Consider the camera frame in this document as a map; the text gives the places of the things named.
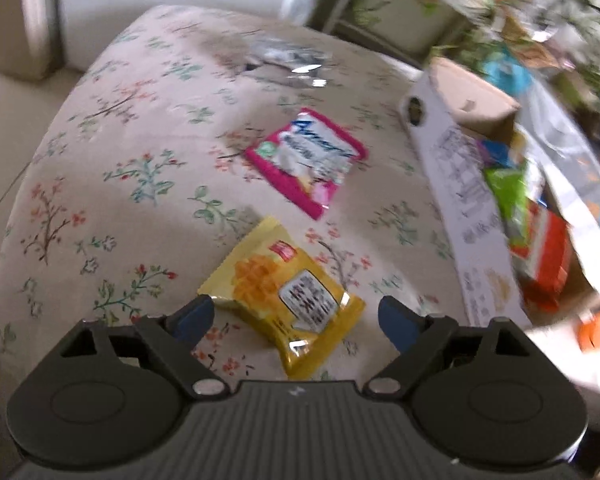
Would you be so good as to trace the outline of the white metal plant rack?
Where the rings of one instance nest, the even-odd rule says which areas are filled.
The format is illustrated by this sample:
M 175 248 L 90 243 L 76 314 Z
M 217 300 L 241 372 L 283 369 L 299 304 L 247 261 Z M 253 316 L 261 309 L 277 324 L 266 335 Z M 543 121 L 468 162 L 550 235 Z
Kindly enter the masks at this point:
M 320 0 L 311 25 L 420 67 L 434 48 L 456 44 L 469 23 L 444 0 Z

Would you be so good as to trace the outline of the pink Ameria snack packet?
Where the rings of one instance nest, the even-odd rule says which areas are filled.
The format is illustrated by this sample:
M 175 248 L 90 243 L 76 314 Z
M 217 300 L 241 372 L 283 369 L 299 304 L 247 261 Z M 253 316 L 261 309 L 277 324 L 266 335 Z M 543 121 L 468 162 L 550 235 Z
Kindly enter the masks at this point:
M 362 142 L 309 107 L 244 151 L 276 191 L 314 220 L 323 217 L 351 168 L 367 156 Z

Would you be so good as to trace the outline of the blue snack packet in box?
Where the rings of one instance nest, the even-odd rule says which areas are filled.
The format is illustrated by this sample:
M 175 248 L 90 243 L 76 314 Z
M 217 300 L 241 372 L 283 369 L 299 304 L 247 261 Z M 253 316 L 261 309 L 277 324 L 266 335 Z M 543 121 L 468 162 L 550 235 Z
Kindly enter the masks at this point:
M 488 139 L 477 142 L 478 151 L 486 168 L 514 168 L 515 163 L 509 156 L 506 144 Z

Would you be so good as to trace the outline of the white cardboard milk box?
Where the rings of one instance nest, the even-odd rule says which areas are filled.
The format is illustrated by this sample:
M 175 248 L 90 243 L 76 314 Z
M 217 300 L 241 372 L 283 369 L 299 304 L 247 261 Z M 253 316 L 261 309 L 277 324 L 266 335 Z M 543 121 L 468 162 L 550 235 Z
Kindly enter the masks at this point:
M 399 113 L 441 214 L 466 318 L 486 326 L 503 315 L 523 328 L 552 324 L 528 314 L 515 278 L 504 223 L 484 180 L 475 140 L 512 140 L 518 103 L 447 58 L 434 58 L 402 98 Z M 529 138 L 550 203 L 569 226 L 576 261 L 558 300 L 565 315 L 600 306 L 600 227 L 574 186 Z

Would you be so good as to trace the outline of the floral tablecloth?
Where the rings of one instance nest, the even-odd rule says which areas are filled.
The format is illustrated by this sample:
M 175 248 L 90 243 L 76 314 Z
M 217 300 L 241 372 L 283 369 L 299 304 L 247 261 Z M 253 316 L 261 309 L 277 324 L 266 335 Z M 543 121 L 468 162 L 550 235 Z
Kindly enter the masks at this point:
M 279 38 L 330 55 L 325 88 L 238 72 Z M 18 384 L 81 318 L 169 313 L 263 217 L 276 218 L 366 304 L 318 377 L 367 377 L 393 355 L 381 297 L 464 318 L 452 250 L 396 106 L 413 73 L 312 30 L 158 6 L 85 72 L 36 150 L 0 258 L 0 388 Z M 313 220 L 245 160 L 311 107 L 367 148 Z

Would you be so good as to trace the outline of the blue round plastic object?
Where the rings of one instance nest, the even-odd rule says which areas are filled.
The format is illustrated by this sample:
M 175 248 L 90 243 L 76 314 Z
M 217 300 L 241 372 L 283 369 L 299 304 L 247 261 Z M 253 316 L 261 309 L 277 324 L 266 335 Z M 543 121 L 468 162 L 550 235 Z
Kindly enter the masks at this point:
M 531 73 L 508 51 L 491 55 L 482 69 L 487 82 L 513 98 L 524 94 L 532 84 Z

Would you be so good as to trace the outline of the beige refrigerator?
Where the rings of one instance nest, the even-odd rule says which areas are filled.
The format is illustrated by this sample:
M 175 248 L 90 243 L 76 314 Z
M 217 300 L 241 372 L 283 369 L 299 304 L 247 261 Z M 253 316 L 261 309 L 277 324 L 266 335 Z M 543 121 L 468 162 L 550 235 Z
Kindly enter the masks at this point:
M 40 81 L 61 66 L 57 0 L 0 0 L 0 74 Z

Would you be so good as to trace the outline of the orange red snack packet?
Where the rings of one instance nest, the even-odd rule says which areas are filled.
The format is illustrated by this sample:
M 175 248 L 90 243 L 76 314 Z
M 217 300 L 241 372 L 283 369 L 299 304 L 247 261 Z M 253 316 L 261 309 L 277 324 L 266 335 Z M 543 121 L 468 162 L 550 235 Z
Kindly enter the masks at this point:
M 527 200 L 528 236 L 509 245 L 518 284 L 529 307 L 558 311 L 572 256 L 569 224 L 542 204 Z

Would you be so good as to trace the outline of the green snack packet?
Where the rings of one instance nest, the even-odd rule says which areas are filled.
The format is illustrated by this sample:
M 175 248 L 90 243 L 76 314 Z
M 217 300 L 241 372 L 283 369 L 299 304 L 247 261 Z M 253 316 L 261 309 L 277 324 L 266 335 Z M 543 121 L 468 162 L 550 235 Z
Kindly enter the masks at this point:
M 488 168 L 483 171 L 500 211 L 509 244 L 526 246 L 529 235 L 529 211 L 524 172 L 515 168 Z

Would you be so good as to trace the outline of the silver foil snack packet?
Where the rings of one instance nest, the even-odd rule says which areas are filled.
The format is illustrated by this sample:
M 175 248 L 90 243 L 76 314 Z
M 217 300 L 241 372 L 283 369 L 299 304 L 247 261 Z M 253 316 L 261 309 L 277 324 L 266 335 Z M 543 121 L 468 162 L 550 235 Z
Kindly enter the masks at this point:
M 330 55 L 279 38 L 258 38 L 249 45 L 238 74 L 294 88 L 325 88 Z

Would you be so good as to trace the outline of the yellow waffle snack packet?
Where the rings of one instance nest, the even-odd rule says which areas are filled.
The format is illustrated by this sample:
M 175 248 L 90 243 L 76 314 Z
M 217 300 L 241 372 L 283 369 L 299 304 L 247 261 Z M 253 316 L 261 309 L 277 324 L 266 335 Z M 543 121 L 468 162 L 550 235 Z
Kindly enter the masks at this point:
M 291 380 L 309 379 L 365 309 L 272 217 L 234 247 L 198 292 L 272 342 Z

